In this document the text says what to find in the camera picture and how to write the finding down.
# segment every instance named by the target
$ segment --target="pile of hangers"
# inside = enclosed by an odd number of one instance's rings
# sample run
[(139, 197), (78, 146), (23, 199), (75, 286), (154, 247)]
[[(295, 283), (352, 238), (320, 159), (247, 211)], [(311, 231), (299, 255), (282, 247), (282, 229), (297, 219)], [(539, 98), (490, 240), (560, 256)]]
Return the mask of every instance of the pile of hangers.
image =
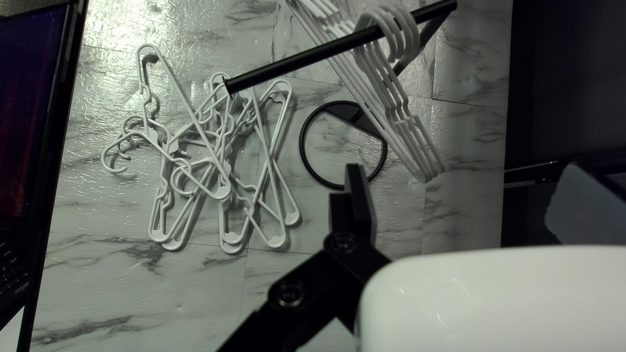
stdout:
[(329, 58), (331, 66), (382, 137), (411, 174), (428, 182), (445, 166), (419, 117), (408, 108), (408, 97), (391, 65), (406, 67), (420, 52), (419, 29), (411, 12), (399, 3), (384, 3), (364, 11), (356, 25), (342, 19), (330, 0), (288, 0), (295, 17), (316, 45), (377, 24), (389, 43), (384, 57), (378, 41)]
[[(148, 80), (145, 80), (141, 73), (141, 57), (148, 55), (156, 55), (161, 61), (187, 111), (188, 123), (174, 133), (167, 126), (148, 116), (146, 106), (151, 102), (151, 91)], [(160, 184), (155, 190), (148, 223), (150, 238), (170, 251), (181, 248), (189, 238), (203, 199), (209, 196), (218, 202), (219, 243), (225, 252), (235, 254), (244, 248), (247, 236), (253, 230), (250, 225), (269, 247), (278, 248), (284, 245), (287, 241), (285, 227), (296, 224), (300, 219), (300, 210), (276, 162), (279, 140), (283, 132), (282, 126), (292, 96), (289, 82), (275, 80), (260, 98), (257, 98), (253, 88), (230, 96), (223, 83), (224, 79), (229, 78), (228, 75), (215, 73), (210, 79), (211, 93), (202, 104), (193, 109), (163, 56), (154, 45), (143, 44), (137, 49), (136, 65), (139, 94), (143, 97), (142, 114), (130, 115), (122, 121), (121, 132), (115, 141), (102, 151), (101, 161), (105, 169), (111, 173), (126, 171), (128, 169), (126, 166), (116, 168), (115, 161), (120, 157), (131, 160), (121, 146), (125, 142), (136, 145), (133, 139), (137, 137), (148, 142), (160, 153)], [(268, 143), (260, 106), (271, 102), (280, 103), (282, 106), (271, 141)], [(232, 170), (229, 156), (233, 153), (234, 141), (252, 131), (255, 131), (259, 137), (260, 157), (265, 163), (262, 170), (257, 172), (256, 184), (247, 185)], [(182, 148), (184, 145), (203, 147), (202, 150), (206, 151), (205, 157), (192, 160), (190, 154)], [(289, 198), (292, 212), (288, 214), (284, 214), (284, 204), (281, 202), (277, 188), (279, 184)], [(273, 191), (275, 209), (263, 201), (263, 193), (269, 185)], [(238, 188), (253, 193), (252, 198), (240, 194), (243, 192), (237, 192)], [(167, 212), (175, 203), (175, 194), (186, 200), (180, 214), (167, 229)], [(244, 203), (245, 222), (239, 234), (227, 230), (227, 212), (235, 201)], [(280, 234), (268, 236), (263, 232), (255, 218), (259, 207), (263, 207), (270, 217), (279, 222)]]

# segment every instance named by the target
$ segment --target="laptop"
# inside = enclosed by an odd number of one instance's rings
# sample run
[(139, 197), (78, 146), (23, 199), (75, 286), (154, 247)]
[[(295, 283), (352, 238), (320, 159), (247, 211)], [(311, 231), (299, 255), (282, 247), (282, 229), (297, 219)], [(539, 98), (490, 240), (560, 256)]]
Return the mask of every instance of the laptop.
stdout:
[(28, 351), (86, 1), (0, 19), (0, 329)]

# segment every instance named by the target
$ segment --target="black circular base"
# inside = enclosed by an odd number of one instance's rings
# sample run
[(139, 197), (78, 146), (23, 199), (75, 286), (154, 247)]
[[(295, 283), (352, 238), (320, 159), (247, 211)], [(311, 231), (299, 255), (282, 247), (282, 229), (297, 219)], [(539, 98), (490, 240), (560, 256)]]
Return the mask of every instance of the black circular base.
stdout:
[(385, 164), (385, 160), (387, 159), (387, 142), (385, 142), (385, 139), (383, 139), (383, 137), (378, 135), (378, 132), (371, 125), (369, 120), (366, 123), (358, 124), (359, 119), (363, 116), (364, 113), (361, 110), (361, 107), (357, 103), (353, 103), (351, 101), (346, 101), (346, 100), (338, 100), (338, 101), (332, 101), (330, 103), (326, 103), (320, 106), (319, 108), (315, 109), (315, 111), (313, 111), (309, 115), (309, 117), (307, 117), (307, 119), (304, 121), (304, 124), (302, 125), (302, 129), (300, 130), (298, 149), (300, 152), (300, 158), (302, 159), (302, 163), (304, 164), (304, 167), (307, 169), (309, 174), (313, 176), (313, 178), (316, 179), (320, 184), (325, 185), (326, 187), (330, 189), (334, 189), (334, 190), (344, 189), (344, 185), (335, 184), (333, 182), (326, 180), (320, 175), (318, 175), (317, 172), (315, 172), (315, 170), (313, 170), (313, 168), (311, 167), (309, 163), (309, 159), (307, 158), (307, 154), (305, 152), (306, 136), (307, 136), (307, 132), (309, 131), (309, 127), (311, 126), (311, 123), (313, 123), (313, 121), (322, 112), (330, 113), (331, 115), (334, 115), (346, 121), (348, 124), (366, 132), (367, 134), (373, 135), (374, 137), (380, 139), (382, 143), (381, 157), (378, 160), (378, 165), (376, 165), (376, 168), (374, 169), (372, 174), (370, 174), (370, 176), (367, 176), (368, 182), (373, 180), (378, 175), (378, 173), (382, 170), (382, 167)]

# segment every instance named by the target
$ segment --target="laptop keyboard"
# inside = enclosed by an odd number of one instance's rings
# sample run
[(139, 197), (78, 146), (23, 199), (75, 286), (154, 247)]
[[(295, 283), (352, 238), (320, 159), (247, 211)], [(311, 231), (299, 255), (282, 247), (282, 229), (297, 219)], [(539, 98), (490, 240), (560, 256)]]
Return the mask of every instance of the laptop keyboard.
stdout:
[(27, 282), (29, 275), (24, 261), (0, 234), (0, 295)]

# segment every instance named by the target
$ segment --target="laptop screen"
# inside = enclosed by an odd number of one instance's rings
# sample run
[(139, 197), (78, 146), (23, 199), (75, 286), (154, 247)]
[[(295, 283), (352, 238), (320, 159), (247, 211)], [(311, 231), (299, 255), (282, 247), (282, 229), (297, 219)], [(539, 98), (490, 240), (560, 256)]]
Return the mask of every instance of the laptop screen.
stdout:
[(0, 21), (0, 219), (29, 210), (65, 12)]

